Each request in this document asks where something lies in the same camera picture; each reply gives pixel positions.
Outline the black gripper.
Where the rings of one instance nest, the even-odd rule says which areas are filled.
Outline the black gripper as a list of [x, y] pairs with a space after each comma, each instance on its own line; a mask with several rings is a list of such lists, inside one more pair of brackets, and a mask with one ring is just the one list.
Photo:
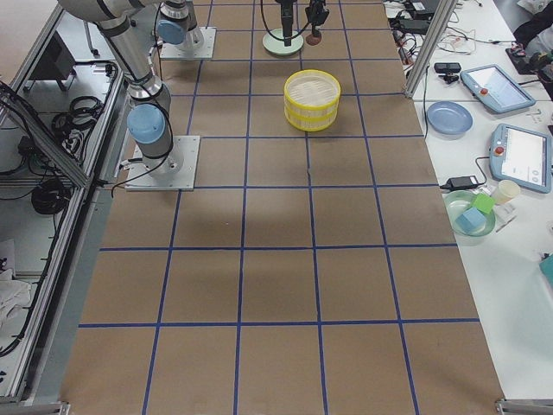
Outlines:
[[[280, 6], [280, 19], [283, 30], [283, 44], [285, 47], [290, 47], [292, 42], [292, 31], [294, 24], [294, 9], [296, 1], [293, 0], [276, 0]], [[318, 29], [323, 25], [328, 18], [328, 8], [324, 0], [302, 1], [303, 10], [307, 23], [311, 25], [311, 35], [320, 37], [321, 32]]]

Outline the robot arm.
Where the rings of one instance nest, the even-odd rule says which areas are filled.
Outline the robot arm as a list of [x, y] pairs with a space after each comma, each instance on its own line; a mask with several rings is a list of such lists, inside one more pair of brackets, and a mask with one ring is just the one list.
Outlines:
[[169, 121], [171, 98], [167, 85], [154, 73], [141, 42], [133, 32], [130, 14], [151, 1], [61, 1], [72, 16], [94, 24], [104, 37], [127, 80], [131, 110], [127, 129], [142, 153], [146, 171], [163, 176], [184, 163]]
[[[321, 41], [320, 26], [324, 25], [329, 17], [330, 10], [325, 1], [309, 1], [304, 12], [306, 22], [300, 30], [295, 30], [296, 1], [276, 1], [280, 7], [280, 28], [270, 29], [264, 13], [264, 1], [259, 2], [259, 11], [264, 26], [264, 41], [273, 41], [276, 46], [284, 47], [286, 52], [299, 41], [303, 44], [303, 33], [309, 29], [307, 41], [309, 45], [316, 45]], [[155, 34], [165, 43], [179, 46], [198, 46], [203, 42], [200, 28], [194, 13], [194, 3], [184, 1], [166, 1], [159, 5], [159, 16], [155, 22]]]

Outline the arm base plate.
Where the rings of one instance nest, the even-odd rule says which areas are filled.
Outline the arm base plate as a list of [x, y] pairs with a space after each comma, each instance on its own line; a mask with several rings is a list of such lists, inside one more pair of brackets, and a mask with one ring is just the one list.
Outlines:
[[181, 43], [163, 42], [163, 61], [202, 61], [213, 58], [215, 27], [201, 27], [188, 31]]
[[174, 136], [168, 159], [152, 171], [161, 160], [143, 158], [136, 145], [133, 156], [139, 161], [130, 166], [124, 187], [130, 191], [193, 190], [199, 152], [200, 136]]

